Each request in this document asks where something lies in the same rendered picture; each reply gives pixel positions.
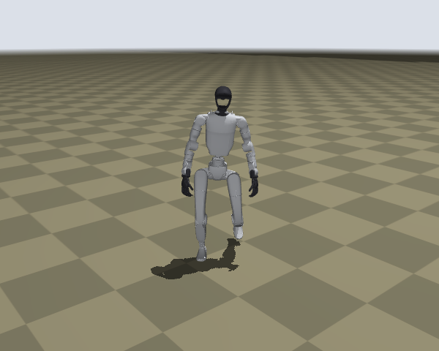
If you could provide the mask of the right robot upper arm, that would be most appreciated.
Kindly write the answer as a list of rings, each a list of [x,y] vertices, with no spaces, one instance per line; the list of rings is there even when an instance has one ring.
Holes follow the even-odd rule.
[[[200,131],[202,130],[201,126],[206,124],[206,119],[208,117],[208,114],[200,114],[195,117],[194,123],[191,128],[190,132],[190,138],[191,141],[190,149],[192,151],[196,151],[198,149],[198,142],[197,139],[200,135]]]

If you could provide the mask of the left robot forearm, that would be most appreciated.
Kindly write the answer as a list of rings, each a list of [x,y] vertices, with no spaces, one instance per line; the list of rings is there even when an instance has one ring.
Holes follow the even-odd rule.
[[[255,171],[255,175],[257,175],[258,174],[258,170],[257,170],[257,163],[256,163],[256,160],[255,160],[255,149],[254,149],[254,146],[253,146],[252,142],[250,143],[250,146],[251,146],[252,152],[249,152],[249,153],[246,154],[247,161],[248,161],[249,172],[251,170],[254,170]]]

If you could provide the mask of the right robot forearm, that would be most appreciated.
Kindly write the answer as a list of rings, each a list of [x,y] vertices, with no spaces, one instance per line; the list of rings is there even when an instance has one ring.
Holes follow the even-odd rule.
[[[186,145],[186,148],[185,148],[185,152],[184,152],[185,155],[184,155],[183,168],[181,169],[182,175],[186,174],[186,169],[187,168],[190,169],[190,173],[191,173],[192,158],[194,157],[194,153],[193,153],[193,151],[189,151],[190,145],[191,145],[191,141],[189,140],[187,142],[187,145]]]

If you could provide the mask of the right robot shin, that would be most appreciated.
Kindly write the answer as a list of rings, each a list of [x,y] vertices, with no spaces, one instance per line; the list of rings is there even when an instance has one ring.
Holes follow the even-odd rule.
[[[199,242],[199,247],[203,247],[205,249],[205,239],[206,239],[206,226],[202,224],[198,224],[198,221],[195,219],[195,233],[196,238]]]

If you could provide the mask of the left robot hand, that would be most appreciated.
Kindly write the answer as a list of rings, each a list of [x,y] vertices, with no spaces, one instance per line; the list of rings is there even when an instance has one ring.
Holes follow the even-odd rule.
[[[255,171],[251,170],[250,172],[250,178],[252,179],[252,186],[249,189],[249,192],[252,190],[252,194],[249,195],[249,197],[253,197],[258,193],[258,175],[255,175]]]

